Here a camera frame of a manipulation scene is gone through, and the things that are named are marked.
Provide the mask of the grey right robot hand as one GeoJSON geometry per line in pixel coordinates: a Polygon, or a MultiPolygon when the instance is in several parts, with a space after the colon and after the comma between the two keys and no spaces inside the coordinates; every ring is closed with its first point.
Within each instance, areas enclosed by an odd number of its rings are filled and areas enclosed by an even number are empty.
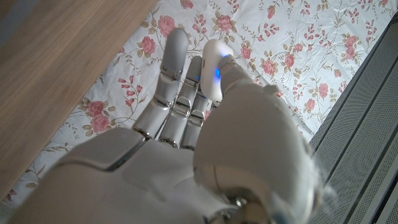
{"type": "Polygon", "coordinates": [[[61,158],[11,223],[306,223],[323,193],[311,147],[278,88],[210,45],[184,72],[188,37],[174,29],[133,127],[61,158]]]}

